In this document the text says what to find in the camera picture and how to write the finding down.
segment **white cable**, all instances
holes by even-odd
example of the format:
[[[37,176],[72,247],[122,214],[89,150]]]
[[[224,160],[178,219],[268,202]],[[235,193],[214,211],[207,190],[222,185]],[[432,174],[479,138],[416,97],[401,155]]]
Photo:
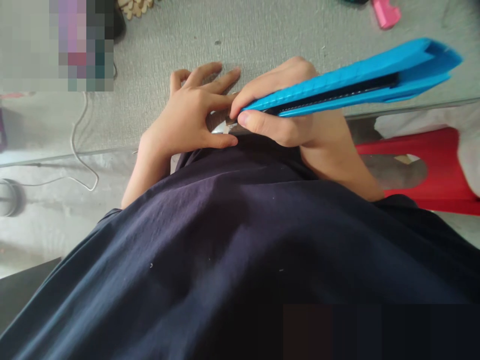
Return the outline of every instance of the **white cable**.
[[[76,121],[75,124],[73,124],[73,129],[71,130],[71,135],[70,135],[70,148],[71,148],[71,152],[73,154],[73,156],[75,156],[75,158],[80,162],[80,164],[82,164],[84,167],[86,167],[88,170],[91,171],[91,173],[93,175],[95,175],[95,183],[93,184],[92,187],[88,187],[87,185],[85,185],[83,182],[81,182],[80,180],[74,178],[74,177],[71,177],[71,176],[62,176],[62,177],[58,177],[56,179],[53,179],[53,180],[50,180],[50,181],[46,181],[46,182],[42,182],[42,183],[39,183],[39,184],[23,184],[23,183],[19,183],[17,182],[16,184],[17,185],[21,185],[21,186],[28,186],[28,187],[35,187],[35,186],[42,186],[42,185],[46,185],[46,184],[51,184],[51,183],[54,183],[58,180],[63,180],[63,179],[70,179],[70,180],[73,180],[74,182],[76,182],[77,184],[80,184],[81,186],[83,186],[85,189],[87,189],[88,191],[93,191],[95,190],[95,188],[97,187],[97,184],[99,183],[99,175],[95,172],[95,170],[93,170],[90,166],[88,166],[78,155],[77,153],[77,149],[75,148],[75,132],[77,131],[77,127],[78,125],[82,122],[84,116],[85,116],[85,113],[87,112],[87,107],[89,105],[89,98],[87,97],[87,92],[86,91],[83,91],[83,99],[85,101],[85,104],[83,106],[83,111],[81,112],[81,115],[80,117],[78,118],[78,120]]]

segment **wooden item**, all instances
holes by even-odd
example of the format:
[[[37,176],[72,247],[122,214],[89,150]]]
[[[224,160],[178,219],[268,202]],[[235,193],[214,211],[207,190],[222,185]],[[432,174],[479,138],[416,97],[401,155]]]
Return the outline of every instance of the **wooden item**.
[[[132,20],[134,16],[141,18],[142,14],[154,6],[154,0],[117,0],[117,2],[128,20]]]

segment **red stool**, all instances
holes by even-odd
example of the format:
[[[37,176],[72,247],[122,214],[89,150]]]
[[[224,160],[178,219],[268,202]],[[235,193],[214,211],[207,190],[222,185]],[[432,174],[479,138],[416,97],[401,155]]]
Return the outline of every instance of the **red stool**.
[[[428,174],[420,185],[386,190],[385,196],[404,194],[422,209],[480,216],[480,199],[465,179],[458,148],[459,133],[452,127],[356,146],[359,154],[412,154],[425,162]]]

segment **right hand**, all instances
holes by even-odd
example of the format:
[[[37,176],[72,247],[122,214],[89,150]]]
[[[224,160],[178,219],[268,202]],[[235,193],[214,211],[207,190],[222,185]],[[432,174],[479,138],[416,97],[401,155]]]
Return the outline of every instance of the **right hand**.
[[[311,62],[300,56],[293,57],[245,85],[232,103],[230,118],[238,117],[238,123],[252,133],[269,137],[289,148],[297,146],[322,148],[343,139],[351,141],[347,122],[340,109],[290,118],[269,115],[257,110],[240,112],[256,99],[318,75]]]

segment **fingernail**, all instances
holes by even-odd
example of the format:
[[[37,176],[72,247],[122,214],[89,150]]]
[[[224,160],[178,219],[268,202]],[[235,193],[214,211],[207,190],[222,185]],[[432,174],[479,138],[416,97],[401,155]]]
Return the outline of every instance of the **fingernail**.
[[[247,120],[249,119],[249,113],[244,111],[238,115],[238,123],[245,127],[247,125]]]

